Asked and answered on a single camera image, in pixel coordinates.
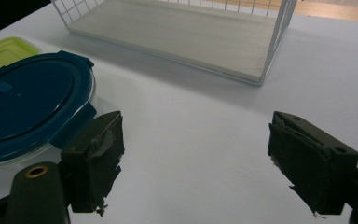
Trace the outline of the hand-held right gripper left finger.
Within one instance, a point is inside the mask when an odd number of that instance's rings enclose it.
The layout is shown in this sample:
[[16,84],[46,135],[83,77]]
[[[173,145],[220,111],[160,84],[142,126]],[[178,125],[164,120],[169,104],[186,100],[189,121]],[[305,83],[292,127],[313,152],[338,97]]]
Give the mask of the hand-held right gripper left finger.
[[75,213],[104,215],[124,155],[120,111],[90,122],[61,153],[61,168],[70,176],[70,204]]

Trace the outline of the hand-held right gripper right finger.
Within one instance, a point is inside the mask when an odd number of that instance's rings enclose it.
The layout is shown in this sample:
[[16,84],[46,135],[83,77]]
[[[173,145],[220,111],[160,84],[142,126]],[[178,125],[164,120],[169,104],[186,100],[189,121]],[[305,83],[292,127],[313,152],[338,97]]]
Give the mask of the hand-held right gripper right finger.
[[311,211],[339,215],[358,152],[305,119],[276,111],[268,125],[268,155]]

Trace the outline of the glass container with blue lid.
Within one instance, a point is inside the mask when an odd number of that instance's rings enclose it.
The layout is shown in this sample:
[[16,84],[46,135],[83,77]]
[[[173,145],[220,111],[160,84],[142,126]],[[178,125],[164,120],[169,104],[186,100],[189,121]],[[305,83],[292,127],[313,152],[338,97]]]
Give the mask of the glass container with blue lid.
[[101,115],[93,66],[62,50],[0,68],[0,165],[62,149]]

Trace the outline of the clear container with green lid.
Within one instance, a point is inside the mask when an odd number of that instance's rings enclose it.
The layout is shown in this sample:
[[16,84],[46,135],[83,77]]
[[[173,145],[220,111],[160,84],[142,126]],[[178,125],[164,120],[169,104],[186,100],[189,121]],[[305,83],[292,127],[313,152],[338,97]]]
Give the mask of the clear container with green lid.
[[0,68],[40,53],[40,48],[20,37],[0,40]]

